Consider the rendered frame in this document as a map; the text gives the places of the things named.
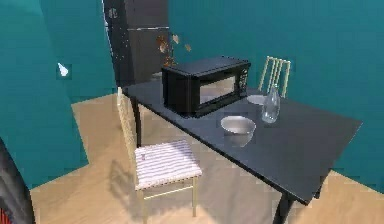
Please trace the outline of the black microwave oven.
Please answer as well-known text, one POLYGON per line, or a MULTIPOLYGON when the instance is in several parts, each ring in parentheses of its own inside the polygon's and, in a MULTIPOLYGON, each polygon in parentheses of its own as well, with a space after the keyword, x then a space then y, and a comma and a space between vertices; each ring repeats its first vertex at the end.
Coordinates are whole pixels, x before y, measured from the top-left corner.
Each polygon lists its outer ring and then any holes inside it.
POLYGON ((163 66, 164 106, 183 117, 201 117, 245 97, 248 60, 217 56, 172 66, 163 66), (230 91, 223 95, 205 94, 215 91, 213 84, 233 79, 230 91))

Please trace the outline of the grey bowl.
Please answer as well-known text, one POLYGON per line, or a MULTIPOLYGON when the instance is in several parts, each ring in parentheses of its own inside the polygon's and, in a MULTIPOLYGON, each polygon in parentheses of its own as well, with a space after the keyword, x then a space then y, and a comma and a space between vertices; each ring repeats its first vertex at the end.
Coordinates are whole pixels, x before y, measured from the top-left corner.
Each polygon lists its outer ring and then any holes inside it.
POLYGON ((224 138, 239 147, 244 147, 251 141, 256 129, 256 124, 243 116, 226 116, 220 124, 224 129, 224 138))

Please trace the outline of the cream chair striped cushion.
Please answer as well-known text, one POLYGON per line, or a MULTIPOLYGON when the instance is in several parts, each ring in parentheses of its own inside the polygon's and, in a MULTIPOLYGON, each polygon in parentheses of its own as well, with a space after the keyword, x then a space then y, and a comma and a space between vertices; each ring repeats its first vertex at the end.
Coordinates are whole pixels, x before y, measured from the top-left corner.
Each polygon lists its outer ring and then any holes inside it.
POLYGON ((117 109, 123 131, 125 149, 128 152, 133 183, 141 207, 142 223, 148 224, 145 202, 164 195, 192 190, 192 216, 197 216, 197 180, 202 175, 197 159, 186 140, 139 147, 139 132, 133 133, 128 119, 128 97, 117 88, 117 109), (144 192, 154 187, 192 180, 189 186, 151 196, 144 192))

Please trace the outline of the white plate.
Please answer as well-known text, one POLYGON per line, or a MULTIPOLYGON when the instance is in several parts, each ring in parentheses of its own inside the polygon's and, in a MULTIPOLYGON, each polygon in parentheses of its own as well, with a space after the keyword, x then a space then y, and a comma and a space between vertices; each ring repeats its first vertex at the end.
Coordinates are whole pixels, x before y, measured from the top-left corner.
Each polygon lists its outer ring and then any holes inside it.
POLYGON ((263 105, 265 102, 266 97, 264 95, 249 95, 247 97, 247 101, 256 104, 256 105, 263 105))

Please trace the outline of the brown dried house plant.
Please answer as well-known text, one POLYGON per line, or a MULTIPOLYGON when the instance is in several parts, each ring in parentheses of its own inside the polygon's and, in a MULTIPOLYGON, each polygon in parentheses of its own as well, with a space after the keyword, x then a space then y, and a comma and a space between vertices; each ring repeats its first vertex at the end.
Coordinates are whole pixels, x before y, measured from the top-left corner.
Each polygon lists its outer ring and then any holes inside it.
POLYGON ((169 32, 167 37, 164 35, 159 35, 156 38, 156 42, 158 44, 159 51, 165 55, 163 65, 176 65, 177 62, 174 56, 174 45, 179 45, 181 43, 180 37, 175 33, 169 32))

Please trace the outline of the clear glass bottle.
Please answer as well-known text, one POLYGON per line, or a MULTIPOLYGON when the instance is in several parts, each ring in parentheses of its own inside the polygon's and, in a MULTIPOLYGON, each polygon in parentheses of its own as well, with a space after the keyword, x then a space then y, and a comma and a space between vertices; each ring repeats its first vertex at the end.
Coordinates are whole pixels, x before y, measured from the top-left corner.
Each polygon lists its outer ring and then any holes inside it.
POLYGON ((273 84, 266 96, 262 107, 262 120, 266 123, 275 123, 280 112, 280 96, 278 85, 273 84))

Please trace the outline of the dark grey fridge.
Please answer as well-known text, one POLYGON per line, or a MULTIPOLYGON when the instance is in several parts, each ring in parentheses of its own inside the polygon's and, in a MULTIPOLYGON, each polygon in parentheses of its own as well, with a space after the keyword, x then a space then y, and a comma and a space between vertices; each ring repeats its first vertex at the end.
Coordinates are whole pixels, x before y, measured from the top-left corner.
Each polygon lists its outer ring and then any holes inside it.
POLYGON ((104 18, 118 86, 158 77, 165 54, 158 37, 168 37, 168 0, 103 0, 104 18))

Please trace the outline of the cream slatted chair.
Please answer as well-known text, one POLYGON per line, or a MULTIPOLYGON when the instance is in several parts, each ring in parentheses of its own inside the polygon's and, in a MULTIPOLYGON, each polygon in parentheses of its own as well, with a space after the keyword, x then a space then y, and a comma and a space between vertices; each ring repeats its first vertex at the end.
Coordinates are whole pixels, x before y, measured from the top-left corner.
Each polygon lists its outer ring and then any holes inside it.
POLYGON ((270 71, 266 92, 269 92, 274 85, 277 85, 281 88, 281 96, 285 98, 288 89, 290 69, 291 62, 289 60, 267 56, 260 76, 258 90, 262 90, 267 71, 270 71))

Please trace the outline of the black dining table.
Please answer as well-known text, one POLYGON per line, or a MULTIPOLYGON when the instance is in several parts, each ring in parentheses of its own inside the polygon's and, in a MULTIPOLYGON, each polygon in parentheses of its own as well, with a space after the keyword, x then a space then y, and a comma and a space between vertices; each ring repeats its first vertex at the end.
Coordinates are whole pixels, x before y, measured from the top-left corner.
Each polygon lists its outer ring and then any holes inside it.
POLYGON ((281 192, 273 224, 284 224, 295 201, 307 205, 320 196, 334 162, 362 125, 360 120, 290 99, 281 101, 273 124, 264 123, 261 107, 245 99, 200 118, 183 118, 163 105, 159 80, 130 85, 122 92, 281 192), (243 147, 231 143, 221 127, 220 121, 230 115, 256 124, 252 139, 243 147))

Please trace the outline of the dark grey curved object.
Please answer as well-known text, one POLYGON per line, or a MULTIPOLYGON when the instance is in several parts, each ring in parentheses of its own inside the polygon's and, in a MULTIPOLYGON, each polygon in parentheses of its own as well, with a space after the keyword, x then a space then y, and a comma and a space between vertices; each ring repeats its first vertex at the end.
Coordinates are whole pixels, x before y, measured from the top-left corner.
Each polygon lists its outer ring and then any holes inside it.
POLYGON ((30 191, 1 138, 0 209, 10 224, 36 224, 30 191))

